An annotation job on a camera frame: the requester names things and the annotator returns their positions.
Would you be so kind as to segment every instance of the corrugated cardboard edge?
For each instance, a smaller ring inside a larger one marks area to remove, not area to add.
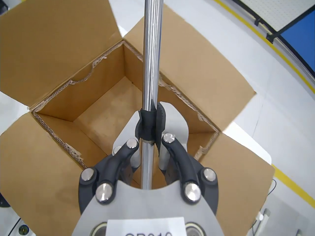
[[[116,48],[118,48],[118,47],[120,47],[122,45],[125,45],[131,52],[133,52],[137,56],[137,58],[139,60],[141,60],[143,62],[143,56],[139,52],[137,52],[137,50],[135,50],[131,45],[129,45],[125,40],[122,40],[119,43],[117,43],[116,45],[112,46],[110,49],[108,49],[106,52],[104,52],[101,56],[97,57],[92,62],[91,71],[89,72],[89,74],[85,78],[83,78],[81,80],[78,80],[78,81],[73,81],[72,79],[70,79],[64,85],[60,86],[55,92],[53,92],[48,98],[46,98],[44,101],[40,102],[39,104],[37,104],[35,107],[33,107],[31,109],[31,113],[38,120],[38,122],[65,149],[65,151],[67,153],[69,153],[70,156],[72,156],[83,168],[87,167],[84,164],[83,159],[77,154],[76,151],[72,150],[71,147],[69,147],[67,143],[63,142],[62,139],[60,139],[54,133],[54,131],[43,121],[43,119],[37,113],[41,109],[43,109],[45,107],[45,105],[48,104],[48,102],[50,100],[52,100],[56,95],[58,95],[61,91],[63,91],[67,86],[75,85],[77,83],[81,83],[81,82],[86,81],[92,75],[94,68],[99,64],[99,62],[101,62],[101,60],[105,59],[107,57],[107,55],[109,55],[112,51],[114,51]],[[201,147],[200,146],[199,150],[195,154],[194,158],[196,160],[199,160],[202,155],[205,155],[205,154],[208,153],[211,145],[214,143],[216,138],[219,136],[219,133],[220,133],[219,129],[207,117],[205,117],[205,115],[202,114],[200,112],[200,110],[195,105],[193,105],[180,91],[178,91],[174,86],[171,86],[171,85],[167,84],[166,82],[164,82],[162,77],[161,77],[161,75],[159,77],[159,86],[165,87],[166,89],[168,89],[168,90],[172,91],[173,93],[175,93],[175,95],[180,100],[182,100],[189,108],[191,108],[193,111],[197,112],[198,119],[200,121],[206,122],[215,131],[214,134],[211,136],[211,138],[210,138],[209,142],[207,143],[207,145],[205,147]]]

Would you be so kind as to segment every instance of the black metal frame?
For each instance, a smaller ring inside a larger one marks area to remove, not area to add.
[[[273,40],[277,37],[279,37],[282,33],[284,33],[287,29],[291,28],[294,24],[308,16],[311,12],[315,11],[315,4],[310,7],[308,10],[303,12],[299,17],[295,18],[292,22],[284,26],[281,30],[277,31],[274,34],[267,34],[267,40],[269,40],[271,43],[273,43]]]
[[[287,24],[285,27],[280,29],[279,31],[276,31],[274,28],[272,28],[264,19],[262,19],[257,13],[255,13],[251,8],[249,8],[246,4],[244,4],[241,0],[232,0],[234,3],[236,3],[238,6],[243,8],[245,11],[250,13],[254,18],[255,22],[254,24],[256,26],[259,25],[259,23],[263,24],[266,26],[266,28],[272,33],[268,34],[266,36],[266,39],[270,42],[273,43],[273,40],[275,38],[278,38],[295,56],[298,58],[298,60],[301,61],[301,63],[305,66],[305,68],[310,72],[310,74],[315,77],[315,72],[311,67],[308,65],[308,63],[301,57],[301,55],[281,36],[281,34],[295,25],[297,22],[305,18],[307,15],[309,15],[311,12],[315,11],[315,4],[310,7],[308,10],[306,10],[304,13],[302,13],[300,16],[298,16],[296,19],[291,21],[289,24]]]

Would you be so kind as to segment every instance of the torn cardboard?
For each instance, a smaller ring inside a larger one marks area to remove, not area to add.
[[[1,91],[31,109],[0,137],[0,190],[37,235],[72,233],[80,172],[111,154],[141,108],[143,23],[121,38],[108,0],[27,0],[0,17]],[[218,175],[225,235],[245,235],[274,169],[221,131],[254,91],[167,6],[160,75],[158,99],[186,119],[188,152]],[[164,185],[156,156],[153,187]]]

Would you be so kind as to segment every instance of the gray metal plate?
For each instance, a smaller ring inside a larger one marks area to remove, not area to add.
[[[101,205],[94,197],[83,212],[72,236],[90,235],[96,225],[110,219],[167,217],[184,217],[185,223],[197,223],[208,236],[224,235],[203,197],[195,205],[185,203],[180,196],[179,181],[156,190],[141,190],[118,181],[115,199],[109,205]]]

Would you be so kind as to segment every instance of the white plastic part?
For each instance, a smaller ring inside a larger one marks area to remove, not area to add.
[[[179,111],[170,103],[160,102],[165,110],[165,129],[162,131],[163,135],[166,133],[171,133],[175,135],[175,138],[181,143],[181,145],[187,151],[187,141],[188,141],[188,125],[184,117],[179,113]],[[167,149],[161,143],[159,163],[158,166],[161,170],[166,170],[169,163],[170,154]]]
[[[265,229],[265,226],[267,224],[267,221],[269,219],[269,216],[270,216],[270,211],[268,209],[265,209],[264,211],[264,217],[262,219],[262,221],[259,223],[258,227],[257,227],[257,230],[254,234],[254,236],[259,236],[261,235],[261,233],[263,232],[263,230]]]
[[[127,122],[126,126],[123,128],[121,133],[116,138],[113,144],[112,150],[113,155],[115,155],[114,148],[124,145],[127,140],[131,138],[138,140],[137,137],[135,136],[135,129],[139,120],[140,120],[139,112],[136,111],[130,118],[130,120]],[[133,168],[140,166],[141,164],[140,147],[130,158],[130,164]]]
[[[257,221],[262,221],[262,219],[264,218],[264,216],[262,215],[261,212],[258,212],[257,216],[256,216],[256,220]]]

